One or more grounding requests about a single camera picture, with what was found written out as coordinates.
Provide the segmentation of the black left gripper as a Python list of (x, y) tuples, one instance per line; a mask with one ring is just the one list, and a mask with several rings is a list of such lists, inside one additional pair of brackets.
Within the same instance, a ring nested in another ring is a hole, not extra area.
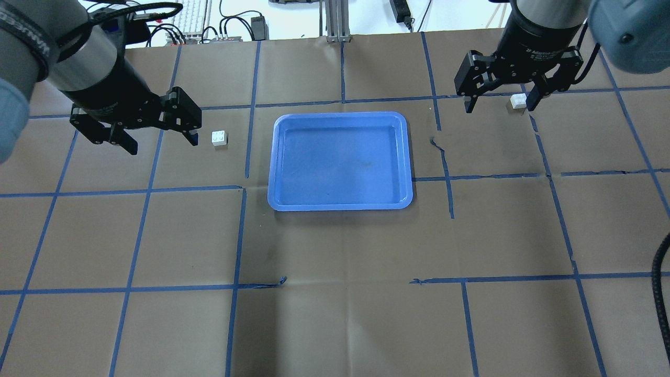
[(115, 109), (110, 121), (98, 120), (92, 110), (72, 105), (70, 124), (95, 144), (107, 142), (137, 155), (138, 143), (127, 130), (155, 127), (180, 132), (192, 146), (199, 144), (198, 131), (203, 126), (203, 112), (181, 87), (171, 88), (165, 95), (152, 94), (130, 110)]

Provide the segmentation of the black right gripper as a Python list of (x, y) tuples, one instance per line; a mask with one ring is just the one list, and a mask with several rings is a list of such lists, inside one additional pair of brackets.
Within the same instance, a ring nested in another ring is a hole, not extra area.
[(499, 53), (486, 56), (477, 50), (466, 53), (454, 78), (455, 93), (464, 96), (464, 108), (471, 114), (478, 97), (506, 84), (534, 83), (527, 94), (527, 110), (532, 112), (547, 95), (564, 92), (574, 84), (584, 59), (577, 49), (567, 49), (547, 61), (505, 58)]

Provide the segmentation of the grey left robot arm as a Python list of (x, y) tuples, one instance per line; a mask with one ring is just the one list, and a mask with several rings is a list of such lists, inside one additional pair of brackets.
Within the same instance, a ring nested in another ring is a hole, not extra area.
[(70, 124), (93, 144), (137, 154), (129, 130), (154, 127), (199, 143), (201, 108), (180, 87), (157, 95), (125, 56), (150, 40), (146, 24), (179, 14), (182, 3), (155, 2), (93, 14), (78, 1), (2, 1), (2, 162), (29, 119), (37, 83), (48, 81), (72, 101)]

